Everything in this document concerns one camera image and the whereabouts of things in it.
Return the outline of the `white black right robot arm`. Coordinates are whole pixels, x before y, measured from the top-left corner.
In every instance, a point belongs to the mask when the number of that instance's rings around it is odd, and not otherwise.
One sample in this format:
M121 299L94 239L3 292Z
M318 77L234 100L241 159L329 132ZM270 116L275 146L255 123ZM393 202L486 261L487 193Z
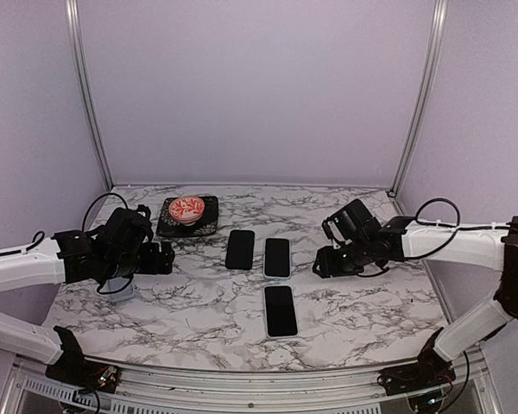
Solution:
M313 272L323 279L364 278L369 265L381 276L391 263L420 260L498 276L493 293L430 336L410 369L418 386L431 385L467 348L518 320L518 216L505 223L464 224L459 213L454 223L415 214L380 223L356 199L326 218L322 228L331 245L316 253Z

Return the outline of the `lavender phone case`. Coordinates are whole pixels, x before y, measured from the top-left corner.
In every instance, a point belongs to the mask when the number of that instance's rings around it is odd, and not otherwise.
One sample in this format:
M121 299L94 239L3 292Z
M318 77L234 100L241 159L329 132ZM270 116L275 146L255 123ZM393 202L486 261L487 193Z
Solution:
M109 279L104 285L107 299L112 303L119 303L134 297L132 279L117 277Z

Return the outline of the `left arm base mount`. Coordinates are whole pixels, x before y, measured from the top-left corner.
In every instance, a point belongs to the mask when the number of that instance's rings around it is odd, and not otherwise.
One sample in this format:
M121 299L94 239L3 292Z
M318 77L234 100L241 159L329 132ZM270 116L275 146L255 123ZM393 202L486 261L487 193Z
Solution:
M120 368L114 365L84 361L74 364L57 362L47 366L47 378L57 380L87 391L114 393L117 389Z

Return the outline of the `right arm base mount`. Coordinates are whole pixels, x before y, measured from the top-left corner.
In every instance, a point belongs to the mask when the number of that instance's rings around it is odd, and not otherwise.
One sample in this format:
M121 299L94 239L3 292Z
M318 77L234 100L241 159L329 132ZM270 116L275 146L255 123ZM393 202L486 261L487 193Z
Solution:
M384 368L379 372L377 384L384 388L387 396L417 392L426 388L450 384L456 379L452 366L439 371L419 362Z

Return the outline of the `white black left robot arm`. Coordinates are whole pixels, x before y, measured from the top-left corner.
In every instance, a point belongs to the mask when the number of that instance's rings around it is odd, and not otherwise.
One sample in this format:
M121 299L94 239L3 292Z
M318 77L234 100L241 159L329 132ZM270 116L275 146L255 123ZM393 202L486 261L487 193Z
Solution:
M171 244L153 238L150 210L144 205L117 208L95 229L38 234L27 247L0 250L0 293L93 280L100 295L126 296L136 275L173 270ZM74 384L92 376L91 363L66 328L42 328L0 312L0 348L59 368Z

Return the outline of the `black phone case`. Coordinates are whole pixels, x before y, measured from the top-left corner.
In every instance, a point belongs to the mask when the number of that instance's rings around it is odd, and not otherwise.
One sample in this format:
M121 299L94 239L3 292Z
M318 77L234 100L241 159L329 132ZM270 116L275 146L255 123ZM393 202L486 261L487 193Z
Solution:
M225 266L230 270L250 270L253 266L255 232L234 229L230 232Z

